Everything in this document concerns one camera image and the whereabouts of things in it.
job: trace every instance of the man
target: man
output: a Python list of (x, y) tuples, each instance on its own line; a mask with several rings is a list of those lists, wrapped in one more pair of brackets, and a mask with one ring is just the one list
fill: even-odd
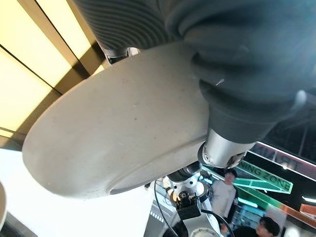
[(273, 237), (280, 232), (278, 224), (270, 217), (262, 217), (256, 229), (240, 227), (234, 231), (235, 237)]
[(227, 218), (236, 195), (233, 181), (237, 177), (234, 169), (225, 172), (224, 181), (215, 181), (212, 185), (213, 195), (210, 197), (212, 211), (224, 218)]

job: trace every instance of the ceiling light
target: ceiling light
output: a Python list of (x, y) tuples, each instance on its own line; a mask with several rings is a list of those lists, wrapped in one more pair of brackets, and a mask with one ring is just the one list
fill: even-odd
[(302, 196), (302, 198), (303, 198), (305, 201), (310, 201), (310, 202), (316, 203), (316, 199), (308, 198), (308, 197), (304, 197), (304, 196)]
[(255, 203), (253, 203), (253, 202), (250, 202), (250, 201), (247, 201), (247, 200), (242, 199), (242, 198), (238, 198), (238, 201), (240, 201), (241, 203), (247, 204), (247, 205), (249, 205), (249, 206), (253, 206), (253, 207), (255, 207), (255, 208), (258, 207), (257, 204), (255, 204)]

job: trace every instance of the robotic arm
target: robotic arm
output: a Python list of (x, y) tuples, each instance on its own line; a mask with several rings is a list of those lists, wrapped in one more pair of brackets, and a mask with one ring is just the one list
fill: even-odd
[[(117, 194), (197, 157), (234, 167), (315, 85), (315, 1), (75, 3), (109, 62), (124, 60), (63, 95), (28, 133), (24, 164), (53, 193)], [(125, 58), (129, 47), (147, 50)]]

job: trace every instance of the yellow light panel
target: yellow light panel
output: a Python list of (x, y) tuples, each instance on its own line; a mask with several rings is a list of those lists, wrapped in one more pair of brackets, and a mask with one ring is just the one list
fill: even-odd
[(16, 0), (0, 1), (0, 43), (52, 86), (72, 67)]
[(101, 72), (101, 71), (103, 71), (104, 70), (104, 67), (102, 66), (102, 65), (100, 65), (98, 68), (97, 68), (97, 70), (95, 70), (95, 72), (92, 74), (92, 76), (93, 75), (96, 75), (97, 73), (99, 73), (99, 72)]
[(0, 48), (0, 126), (16, 131), (51, 88)]
[(12, 132), (7, 132), (7, 131), (4, 131), (2, 129), (0, 129), (0, 136), (3, 136), (3, 137), (12, 137), (13, 133)]
[(66, 0), (37, 0), (75, 56), (80, 59), (91, 47)]

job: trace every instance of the white circular plate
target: white circular plate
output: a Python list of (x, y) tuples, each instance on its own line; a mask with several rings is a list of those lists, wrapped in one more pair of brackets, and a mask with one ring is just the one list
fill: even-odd
[(6, 217), (6, 194), (2, 183), (0, 182), (0, 230)]
[(121, 193), (197, 160), (208, 104), (182, 43), (122, 60), (68, 91), (28, 133), (23, 161), (53, 193)]

